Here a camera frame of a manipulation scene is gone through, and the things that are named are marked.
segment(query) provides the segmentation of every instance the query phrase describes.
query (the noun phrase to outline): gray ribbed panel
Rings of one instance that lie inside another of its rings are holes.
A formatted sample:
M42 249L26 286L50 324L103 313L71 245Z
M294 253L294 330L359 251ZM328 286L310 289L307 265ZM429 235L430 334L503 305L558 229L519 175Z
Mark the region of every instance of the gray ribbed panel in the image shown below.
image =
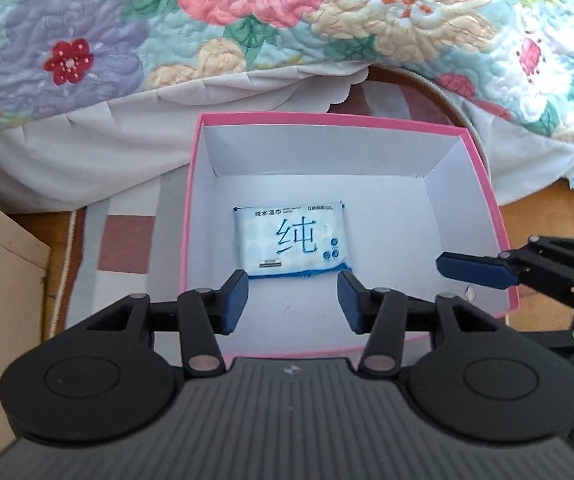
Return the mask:
M444 435L344 360L238 359L157 423L93 449L19 440L0 480L574 480L562 440L499 449Z

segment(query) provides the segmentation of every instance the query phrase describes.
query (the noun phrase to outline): white speck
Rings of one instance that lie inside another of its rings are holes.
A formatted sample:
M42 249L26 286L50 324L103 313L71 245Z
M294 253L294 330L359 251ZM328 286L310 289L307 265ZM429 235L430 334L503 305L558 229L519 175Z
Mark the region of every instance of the white speck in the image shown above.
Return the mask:
M294 375L299 374L301 372L301 367L291 364L283 368L283 372L293 377Z

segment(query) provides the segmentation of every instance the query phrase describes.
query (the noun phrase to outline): bed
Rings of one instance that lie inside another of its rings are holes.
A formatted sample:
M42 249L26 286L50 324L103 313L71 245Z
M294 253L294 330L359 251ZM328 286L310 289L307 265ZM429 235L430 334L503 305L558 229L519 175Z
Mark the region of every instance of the bed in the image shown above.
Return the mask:
M574 178L574 0L0 0L0 207L102 200L199 113L325 112L375 63L443 89L500 202Z

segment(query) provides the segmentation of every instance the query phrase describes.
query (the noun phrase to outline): floral quilt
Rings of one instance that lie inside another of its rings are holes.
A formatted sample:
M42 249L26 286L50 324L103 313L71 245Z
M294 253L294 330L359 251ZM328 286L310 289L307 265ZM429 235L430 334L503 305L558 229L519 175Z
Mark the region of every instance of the floral quilt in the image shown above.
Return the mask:
M0 130L224 73L403 66L574 142L574 0L0 0Z

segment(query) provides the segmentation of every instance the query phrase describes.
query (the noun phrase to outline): pink box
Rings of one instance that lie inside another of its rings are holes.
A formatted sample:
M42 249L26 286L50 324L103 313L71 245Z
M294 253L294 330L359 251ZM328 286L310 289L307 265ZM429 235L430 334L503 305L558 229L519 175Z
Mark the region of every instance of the pink box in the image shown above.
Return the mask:
M443 251L495 255L509 248L490 180L464 128L364 116L244 112L198 120L187 186L181 290L218 288L238 268L233 208L345 203L355 275L433 301L464 296L443 278ZM474 286L474 303L496 317L518 307L515 288ZM223 355L337 356L355 360L367 335L352 333L336 275L252 280ZM429 338L409 333L414 362Z

